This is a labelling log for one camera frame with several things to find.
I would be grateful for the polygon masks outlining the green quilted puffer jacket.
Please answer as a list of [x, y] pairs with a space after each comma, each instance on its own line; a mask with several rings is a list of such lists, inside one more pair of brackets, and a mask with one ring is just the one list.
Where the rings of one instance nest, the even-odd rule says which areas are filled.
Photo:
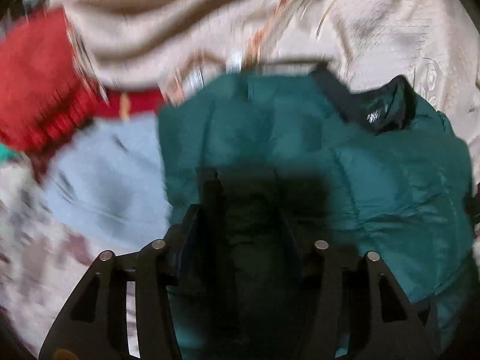
[[457, 339], [479, 290], [470, 153], [404, 77], [223, 76], [162, 110], [159, 135], [185, 359], [303, 359], [318, 240], [349, 272], [377, 252], [435, 356]]

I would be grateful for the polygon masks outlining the floral white red bedspread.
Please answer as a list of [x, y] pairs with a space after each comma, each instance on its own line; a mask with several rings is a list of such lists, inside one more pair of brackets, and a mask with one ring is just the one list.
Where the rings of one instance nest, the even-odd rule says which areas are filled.
[[[148, 111], [121, 111], [116, 102], [109, 102], [107, 109], [110, 117], [93, 119], [82, 129], [97, 119], [127, 121], [146, 113], [158, 120], [160, 110], [153, 106]], [[137, 251], [75, 232], [55, 219], [43, 199], [43, 184], [57, 152], [41, 180], [35, 178], [29, 158], [1, 165], [1, 312], [33, 355], [38, 355], [60, 309], [97, 255], [103, 250]]]

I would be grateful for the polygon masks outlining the light blue folded garment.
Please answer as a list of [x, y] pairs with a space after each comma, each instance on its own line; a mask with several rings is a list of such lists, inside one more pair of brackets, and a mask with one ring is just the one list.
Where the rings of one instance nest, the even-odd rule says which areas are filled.
[[164, 236], [171, 205], [164, 183], [158, 120], [95, 120], [49, 163], [43, 199], [77, 233], [138, 250]]

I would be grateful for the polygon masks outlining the teal green cloth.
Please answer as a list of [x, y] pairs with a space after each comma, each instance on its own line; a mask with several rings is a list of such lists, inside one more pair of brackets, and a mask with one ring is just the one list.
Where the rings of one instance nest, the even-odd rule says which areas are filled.
[[6, 147], [4, 144], [0, 144], [0, 162], [10, 161], [18, 158], [18, 154]]

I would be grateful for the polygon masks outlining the red ruffled pillow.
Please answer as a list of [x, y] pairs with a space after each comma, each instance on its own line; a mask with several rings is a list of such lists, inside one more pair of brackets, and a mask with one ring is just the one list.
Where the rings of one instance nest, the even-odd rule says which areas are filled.
[[97, 104], [74, 66], [63, 9], [19, 20], [1, 40], [1, 144], [40, 152], [70, 137]]

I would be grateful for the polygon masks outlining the beige embroidered blanket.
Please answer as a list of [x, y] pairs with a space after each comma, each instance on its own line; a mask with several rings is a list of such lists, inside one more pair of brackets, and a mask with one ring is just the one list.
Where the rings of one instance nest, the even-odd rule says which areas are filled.
[[159, 86], [176, 103], [226, 72], [325, 62], [351, 91], [404, 76], [479, 166], [479, 31], [459, 0], [49, 0], [101, 86]]

